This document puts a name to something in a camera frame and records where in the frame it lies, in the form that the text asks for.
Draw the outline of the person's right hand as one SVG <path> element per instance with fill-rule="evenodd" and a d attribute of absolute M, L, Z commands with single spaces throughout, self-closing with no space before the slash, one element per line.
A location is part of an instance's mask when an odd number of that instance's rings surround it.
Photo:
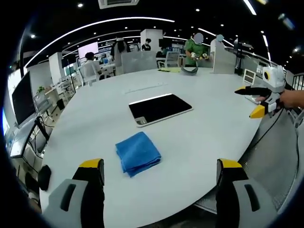
<path fill-rule="evenodd" d="M 304 108 L 304 90 L 285 90 L 280 95 L 280 102 L 286 108 Z"/>

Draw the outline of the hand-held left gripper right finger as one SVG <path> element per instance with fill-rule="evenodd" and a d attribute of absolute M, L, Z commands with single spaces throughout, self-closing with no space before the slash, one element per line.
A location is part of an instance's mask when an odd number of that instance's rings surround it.
<path fill-rule="evenodd" d="M 267 228 L 277 217 L 268 192 L 247 176 L 242 165 L 217 160 L 217 228 Z"/>

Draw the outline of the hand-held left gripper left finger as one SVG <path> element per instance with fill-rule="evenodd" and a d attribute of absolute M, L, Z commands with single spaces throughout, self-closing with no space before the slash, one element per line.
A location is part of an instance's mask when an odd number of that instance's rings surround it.
<path fill-rule="evenodd" d="M 104 160 L 87 160 L 48 198 L 43 216 L 52 228 L 103 228 Z"/>

